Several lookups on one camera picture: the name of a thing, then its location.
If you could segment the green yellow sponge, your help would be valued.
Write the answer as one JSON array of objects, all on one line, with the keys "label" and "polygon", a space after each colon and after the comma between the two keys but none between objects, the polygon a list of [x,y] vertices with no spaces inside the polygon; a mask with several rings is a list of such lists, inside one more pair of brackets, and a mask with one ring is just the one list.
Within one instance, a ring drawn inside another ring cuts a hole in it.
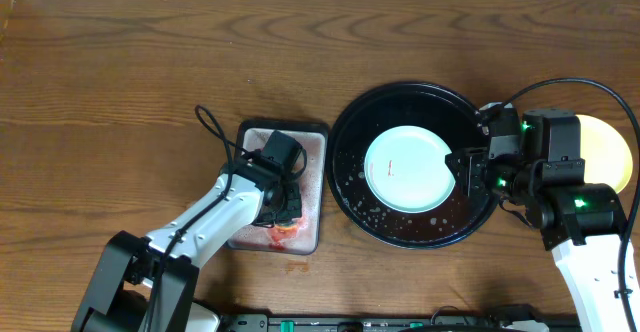
[{"label": "green yellow sponge", "polygon": [[293,222],[284,225],[275,225],[268,231],[272,244],[282,245],[295,241],[302,236],[307,226],[304,219],[295,219]]}]

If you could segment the light blue plate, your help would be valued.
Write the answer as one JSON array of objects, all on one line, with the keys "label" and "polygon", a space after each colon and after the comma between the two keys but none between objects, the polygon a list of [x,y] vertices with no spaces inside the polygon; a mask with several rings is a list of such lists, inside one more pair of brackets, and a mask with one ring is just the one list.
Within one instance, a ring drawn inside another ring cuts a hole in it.
[{"label": "light blue plate", "polygon": [[428,129],[398,126],[377,136],[364,157],[364,176],[373,195],[397,211],[418,214],[439,207],[455,187],[445,163],[445,141]]}]

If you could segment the yellow plate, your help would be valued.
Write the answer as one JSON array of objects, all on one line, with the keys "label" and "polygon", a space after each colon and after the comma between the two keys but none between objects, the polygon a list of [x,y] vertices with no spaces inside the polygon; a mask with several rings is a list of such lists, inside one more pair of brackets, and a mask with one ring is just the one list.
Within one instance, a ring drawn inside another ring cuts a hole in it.
[{"label": "yellow plate", "polygon": [[586,183],[604,183],[620,193],[633,171],[631,150],[622,135],[605,121],[577,115],[580,122],[580,156],[585,160]]}]

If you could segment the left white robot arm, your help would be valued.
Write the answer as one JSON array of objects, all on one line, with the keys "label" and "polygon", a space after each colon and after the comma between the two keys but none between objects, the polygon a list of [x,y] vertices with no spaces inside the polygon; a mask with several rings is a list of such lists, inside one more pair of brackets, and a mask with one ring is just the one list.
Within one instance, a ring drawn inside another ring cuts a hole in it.
[{"label": "left white robot arm", "polygon": [[220,316],[194,299],[201,268],[246,226],[275,227],[300,214],[293,157],[244,154],[223,166],[214,186],[167,225],[105,246],[79,305],[74,331],[216,331]]}]

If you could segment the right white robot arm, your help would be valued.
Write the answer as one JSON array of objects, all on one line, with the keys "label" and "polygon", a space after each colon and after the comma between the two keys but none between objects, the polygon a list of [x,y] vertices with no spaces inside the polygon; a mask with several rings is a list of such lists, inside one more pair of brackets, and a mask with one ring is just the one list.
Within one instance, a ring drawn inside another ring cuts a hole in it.
[{"label": "right white robot arm", "polygon": [[636,331],[639,279],[626,232],[630,218],[616,191],[584,180],[585,162],[494,157],[467,148],[445,158],[463,192],[489,194],[525,209],[569,288],[584,331]]}]

